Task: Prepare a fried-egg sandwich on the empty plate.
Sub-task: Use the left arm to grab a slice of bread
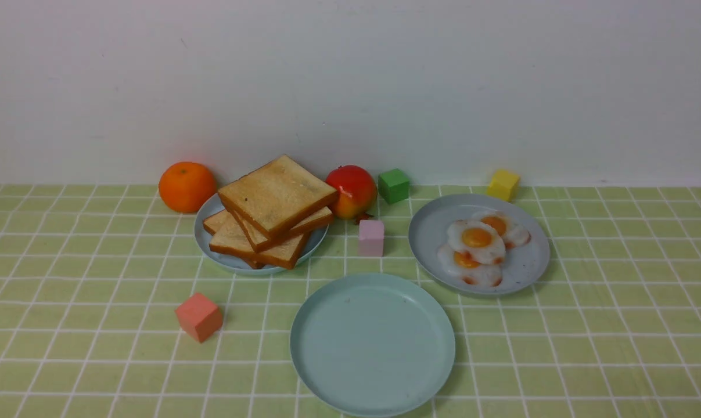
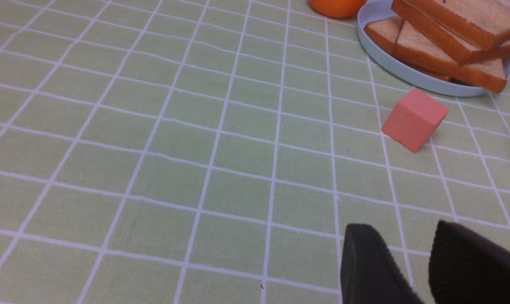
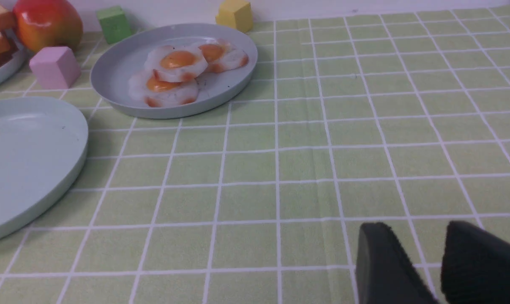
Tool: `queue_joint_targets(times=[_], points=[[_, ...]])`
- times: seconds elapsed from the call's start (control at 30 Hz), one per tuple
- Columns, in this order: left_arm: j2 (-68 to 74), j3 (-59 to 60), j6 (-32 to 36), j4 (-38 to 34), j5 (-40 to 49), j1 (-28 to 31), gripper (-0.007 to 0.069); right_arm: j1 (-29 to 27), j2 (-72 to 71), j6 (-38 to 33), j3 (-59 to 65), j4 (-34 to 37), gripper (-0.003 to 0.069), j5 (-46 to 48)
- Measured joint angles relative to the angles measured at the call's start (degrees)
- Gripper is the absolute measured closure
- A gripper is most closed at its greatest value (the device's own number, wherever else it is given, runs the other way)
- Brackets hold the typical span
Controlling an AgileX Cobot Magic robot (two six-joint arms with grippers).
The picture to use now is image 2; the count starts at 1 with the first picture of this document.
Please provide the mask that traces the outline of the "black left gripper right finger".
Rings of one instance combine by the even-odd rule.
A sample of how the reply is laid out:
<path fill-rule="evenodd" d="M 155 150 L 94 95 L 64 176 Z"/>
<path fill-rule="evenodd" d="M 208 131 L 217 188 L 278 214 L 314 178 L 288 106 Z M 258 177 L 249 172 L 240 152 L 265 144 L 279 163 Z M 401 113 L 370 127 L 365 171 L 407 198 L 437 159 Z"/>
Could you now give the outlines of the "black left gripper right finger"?
<path fill-rule="evenodd" d="M 437 223 L 429 257 L 437 304 L 510 304 L 510 251 L 458 223 Z"/>

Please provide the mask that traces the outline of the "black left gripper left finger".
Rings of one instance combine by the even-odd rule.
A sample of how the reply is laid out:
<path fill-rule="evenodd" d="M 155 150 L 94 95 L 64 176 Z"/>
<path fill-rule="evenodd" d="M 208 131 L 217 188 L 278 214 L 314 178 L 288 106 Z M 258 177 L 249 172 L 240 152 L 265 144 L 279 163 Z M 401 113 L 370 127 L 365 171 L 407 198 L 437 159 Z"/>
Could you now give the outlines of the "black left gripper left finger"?
<path fill-rule="evenodd" d="M 344 304 L 422 304 L 402 275 L 379 232 L 367 224 L 349 224 L 341 260 Z"/>

